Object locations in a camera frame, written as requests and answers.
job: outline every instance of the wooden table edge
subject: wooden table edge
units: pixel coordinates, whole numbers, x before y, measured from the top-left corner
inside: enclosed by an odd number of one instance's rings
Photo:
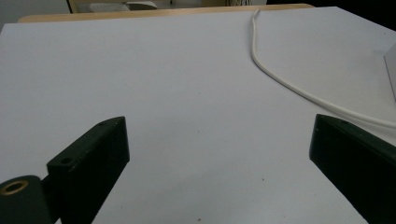
[[[123,19],[123,18],[190,15],[190,14],[213,13],[213,12],[254,11],[257,8],[260,8],[261,10],[284,10],[284,9],[310,8],[310,7],[313,6],[308,4],[283,4],[283,5],[261,5],[261,6],[243,6],[243,7],[193,7],[193,8],[158,9],[158,10],[143,10],[143,11],[31,15],[20,18],[18,22],[91,21],[91,20],[108,20],[108,19]]]

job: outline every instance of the white table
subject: white table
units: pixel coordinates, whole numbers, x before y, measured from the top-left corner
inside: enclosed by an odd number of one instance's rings
[[[131,162],[94,223],[365,223],[308,159],[315,115],[335,115],[254,65],[250,15],[7,24],[0,181],[43,178],[91,126],[125,116]],[[395,120],[383,60],[395,32],[336,7],[265,11],[258,29],[269,69]]]

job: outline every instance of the white cord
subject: white cord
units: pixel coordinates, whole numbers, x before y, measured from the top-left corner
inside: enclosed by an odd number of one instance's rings
[[[257,35],[257,28],[256,28],[256,17],[259,14],[260,9],[256,9],[251,17],[251,23],[253,25],[253,37],[252,37],[252,42],[251,42],[251,57],[254,61],[254,63],[269,77],[271,77],[272,79],[274,79],[275,81],[277,81],[278,83],[282,84],[283,86],[285,86],[286,88],[288,88],[291,91],[294,91],[295,93],[301,95],[302,97],[304,97],[305,99],[320,105],[322,107],[324,107],[325,109],[328,109],[336,114],[342,114],[345,115],[347,117],[353,118],[353,119],[359,119],[368,123],[373,123],[379,126],[384,126],[384,127],[388,127],[388,128],[392,128],[392,129],[396,129],[396,123],[394,122],[390,122],[390,121],[386,121],[386,120],[382,120],[382,119],[376,119],[376,118],[372,118],[363,114],[359,114],[356,113],[354,111],[345,109],[339,105],[334,105],[330,102],[327,102],[325,100],[322,100],[320,98],[318,98],[317,96],[314,96],[306,91],[303,91],[299,88],[297,88],[296,86],[290,84],[289,82],[287,82],[286,80],[284,80],[282,77],[279,77],[277,75],[275,75],[274,73],[272,73],[271,71],[269,71],[264,65],[262,65],[262,63],[260,62],[260,60],[257,57],[257,53],[256,53],[256,35]]]

